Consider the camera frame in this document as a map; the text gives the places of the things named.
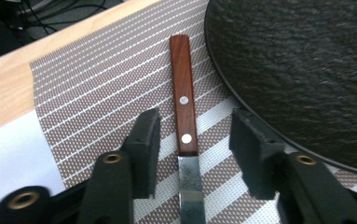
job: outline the metal rivet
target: metal rivet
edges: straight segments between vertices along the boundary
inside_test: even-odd
[[[182,135],[181,140],[183,143],[188,144],[192,141],[192,136],[190,136],[190,134],[186,133],[186,134]]]
[[[187,105],[187,103],[189,103],[189,99],[187,99],[186,96],[183,96],[183,97],[181,97],[181,98],[179,99],[179,103],[180,103],[181,105]]]

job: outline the cable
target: cable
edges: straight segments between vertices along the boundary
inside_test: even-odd
[[[46,19],[49,19],[49,18],[52,18],[52,17],[55,17],[55,16],[58,16],[58,15],[61,15],[62,13],[64,13],[67,9],[69,9],[71,6],[75,5],[77,2],[79,2],[79,0],[75,0],[74,2],[70,3],[69,5],[55,11],[55,12],[52,12],[46,16],[42,16],[40,18],[40,20],[46,20]]]
[[[18,5],[18,10],[19,10],[19,13],[22,17],[24,17],[26,23],[25,24],[28,24],[29,23],[29,20],[27,19],[27,17],[25,16],[25,9],[24,9],[24,6],[22,4]]]
[[[47,4],[46,6],[39,8],[38,9],[38,17],[40,17],[41,13],[46,13],[46,12],[50,12],[54,10],[54,8],[60,8],[60,5],[63,5],[65,3],[67,3],[68,1],[65,0],[54,0],[51,3]]]
[[[33,6],[33,11],[42,10],[43,8],[51,5],[53,3],[53,1],[54,0],[43,0],[42,2],[37,3]],[[23,16],[23,15],[30,14],[30,13],[32,13],[31,9],[27,8],[27,9],[24,9],[23,12],[21,12],[20,14]]]
[[[27,25],[28,26],[31,26],[31,27],[43,27],[44,30],[46,30],[47,34],[48,34],[48,31],[46,28],[49,28],[50,30],[54,31],[54,32],[57,32],[58,29],[56,29],[55,27],[53,27],[52,25],[58,25],[58,24],[65,24],[65,23],[74,23],[74,22],[78,22],[78,21],[82,21],[90,16],[92,16],[93,14],[95,14],[98,10],[100,9],[108,9],[107,7],[105,7],[105,0],[103,0],[99,5],[96,5],[96,4],[85,4],[85,5],[80,5],[80,6],[75,6],[75,7],[71,7],[73,6],[74,4],[76,4],[79,0],[75,0],[74,2],[70,3],[69,5],[67,5],[66,7],[56,11],[56,12],[53,12],[53,13],[50,13],[48,14],[47,16],[44,16],[44,17],[41,17],[41,18],[38,18],[36,14],[34,14],[35,18],[36,18],[36,21],[28,21],[27,20],[27,17],[26,17],[26,20],[27,20]],[[62,13],[66,13],[66,12],[69,12],[69,11],[72,11],[72,10],[75,10],[75,9],[79,9],[79,8],[82,8],[82,7],[97,7],[95,10],[93,10],[89,15],[85,16],[84,18],[81,18],[79,20],[75,20],[75,21],[58,21],[58,22],[50,22],[50,23],[46,23],[44,22],[45,19],[48,19],[48,18],[52,18],[54,16],[57,16],[57,15],[61,15]]]
[[[31,12],[33,13],[33,15],[35,16],[36,20],[39,22],[39,24],[44,28],[45,33],[47,33],[47,35],[49,35],[49,32],[47,30],[47,28],[45,27],[45,25],[42,23],[41,20],[39,20],[38,16],[36,16],[35,12],[33,11],[33,8],[30,6],[30,1],[29,0],[24,0],[24,2],[26,3],[27,7],[31,10]]]
[[[47,24],[47,25],[59,25],[59,24],[66,24],[66,23],[74,23],[74,22],[79,22],[79,21],[82,21],[90,16],[92,16],[95,12],[97,12],[97,10],[99,10],[100,8],[106,10],[108,8],[106,7],[101,7],[99,5],[92,5],[92,4],[89,4],[89,5],[83,5],[83,6],[78,6],[78,7],[73,7],[71,8],[71,10],[73,9],[77,9],[77,8],[81,8],[81,7],[97,7],[96,10],[94,10],[93,12],[91,12],[88,16],[82,18],[82,19],[78,19],[78,20],[75,20],[75,21],[58,21],[58,22],[49,22],[49,23],[44,23],[44,24]]]

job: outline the black round plate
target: black round plate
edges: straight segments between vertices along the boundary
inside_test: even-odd
[[[211,0],[213,64],[285,140],[357,173],[357,1]]]

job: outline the white surface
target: white surface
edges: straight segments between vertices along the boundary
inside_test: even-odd
[[[268,201],[259,210],[257,210],[253,215],[246,219],[243,224],[272,224],[280,223],[280,217],[277,212],[277,201]]]
[[[0,201],[26,186],[65,190],[35,110],[0,128]]]

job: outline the wooden table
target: wooden table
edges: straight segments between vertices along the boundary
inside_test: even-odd
[[[30,62],[160,0],[130,0],[0,57],[0,127],[34,109]]]

